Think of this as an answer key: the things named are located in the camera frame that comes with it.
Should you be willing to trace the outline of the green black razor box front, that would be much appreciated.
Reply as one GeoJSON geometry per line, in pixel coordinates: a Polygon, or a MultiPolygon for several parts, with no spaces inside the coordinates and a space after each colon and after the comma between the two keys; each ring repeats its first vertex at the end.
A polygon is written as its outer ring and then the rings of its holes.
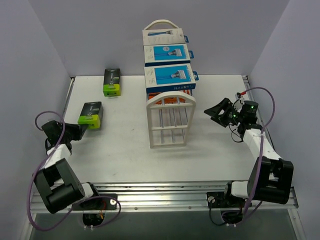
{"type": "Polygon", "coordinates": [[[104,108],[101,101],[85,102],[78,117],[79,125],[88,125],[88,129],[99,129],[103,119],[104,108]]]}

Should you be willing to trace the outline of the green black razor box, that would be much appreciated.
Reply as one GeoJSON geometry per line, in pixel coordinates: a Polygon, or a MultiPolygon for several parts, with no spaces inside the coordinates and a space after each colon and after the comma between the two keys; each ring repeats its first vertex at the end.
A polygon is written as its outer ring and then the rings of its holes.
{"type": "Polygon", "coordinates": [[[88,125],[88,129],[99,129],[103,119],[104,108],[101,101],[85,102],[78,117],[79,125],[88,125]]]}
{"type": "Polygon", "coordinates": [[[119,68],[104,70],[102,92],[105,97],[118,97],[121,95],[121,71],[119,68]]]}

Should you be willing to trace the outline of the orange Gillette Fusion box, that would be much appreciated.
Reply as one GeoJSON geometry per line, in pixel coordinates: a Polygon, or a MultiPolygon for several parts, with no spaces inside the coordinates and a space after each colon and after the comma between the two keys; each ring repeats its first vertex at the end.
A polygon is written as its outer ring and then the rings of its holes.
{"type": "MultiPolygon", "coordinates": [[[[182,93],[185,93],[187,95],[192,96],[193,91],[192,90],[182,90],[182,93]]],[[[178,102],[184,103],[186,100],[182,97],[167,97],[164,99],[165,104],[177,104],[178,102]]]]}

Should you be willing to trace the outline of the blue Harry's razor box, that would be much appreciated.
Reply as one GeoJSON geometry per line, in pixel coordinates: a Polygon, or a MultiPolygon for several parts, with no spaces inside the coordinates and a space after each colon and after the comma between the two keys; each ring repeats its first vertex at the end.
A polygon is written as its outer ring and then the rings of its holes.
{"type": "Polygon", "coordinates": [[[193,90],[199,80],[198,73],[189,63],[144,67],[147,94],[193,90]]]}
{"type": "Polygon", "coordinates": [[[186,44],[164,44],[144,46],[144,66],[189,64],[194,53],[186,44]]]}

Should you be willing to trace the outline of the orange razor box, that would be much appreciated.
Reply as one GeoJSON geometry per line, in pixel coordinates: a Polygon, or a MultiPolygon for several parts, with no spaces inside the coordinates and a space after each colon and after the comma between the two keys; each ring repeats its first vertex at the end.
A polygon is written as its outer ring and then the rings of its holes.
{"type": "Polygon", "coordinates": [[[151,100],[152,98],[158,96],[159,94],[161,94],[161,93],[160,92],[148,93],[147,94],[147,100],[151,100]]]}

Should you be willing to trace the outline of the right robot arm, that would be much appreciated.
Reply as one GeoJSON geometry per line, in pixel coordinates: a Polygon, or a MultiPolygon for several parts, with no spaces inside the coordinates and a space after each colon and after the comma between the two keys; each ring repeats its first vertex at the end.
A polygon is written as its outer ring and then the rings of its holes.
{"type": "Polygon", "coordinates": [[[235,126],[256,162],[247,181],[231,181],[222,193],[223,203],[234,206],[243,200],[286,204],[290,197],[294,166],[284,160],[268,141],[263,126],[258,124],[258,103],[244,100],[240,108],[228,98],[204,110],[210,119],[226,128],[235,126]]]}

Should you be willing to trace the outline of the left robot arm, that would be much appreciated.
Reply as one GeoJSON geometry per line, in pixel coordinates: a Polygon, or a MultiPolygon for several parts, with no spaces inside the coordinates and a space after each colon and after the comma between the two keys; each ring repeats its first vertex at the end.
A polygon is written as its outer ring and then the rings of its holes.
{"type": "Polygon", "coordinates": [[[81,183],[68,163],[72,154],[72,141],[81,140],[88,127],[88,124],[62,124],[56,120],[41,126],[46,135],[48,159],[38,170],[34,183],[51,214],[68,206],[79,211],[117,209],[117,195],[102,197],[93,183],[81,183]]]}

